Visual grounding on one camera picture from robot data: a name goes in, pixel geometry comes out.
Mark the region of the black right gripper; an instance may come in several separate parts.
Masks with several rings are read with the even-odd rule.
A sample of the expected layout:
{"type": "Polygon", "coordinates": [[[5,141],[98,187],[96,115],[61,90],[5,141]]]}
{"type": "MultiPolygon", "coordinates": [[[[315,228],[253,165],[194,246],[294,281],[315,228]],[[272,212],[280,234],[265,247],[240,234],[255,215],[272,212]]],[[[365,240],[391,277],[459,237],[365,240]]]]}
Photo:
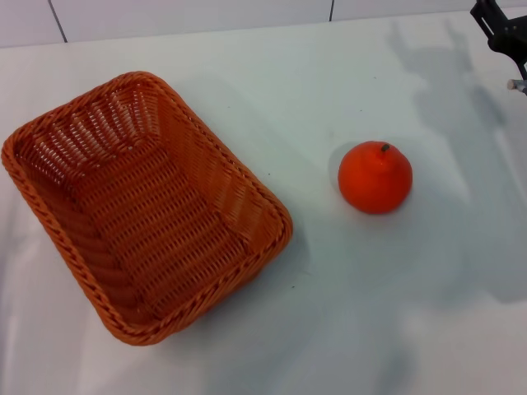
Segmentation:
{"type": "Polygon", "coordinates": [[[477,0],[470,10],[488,39],[489,48],[510,58],[526,78],[526,17],[499,21],[499,6],[494,0],[477,0]]]}

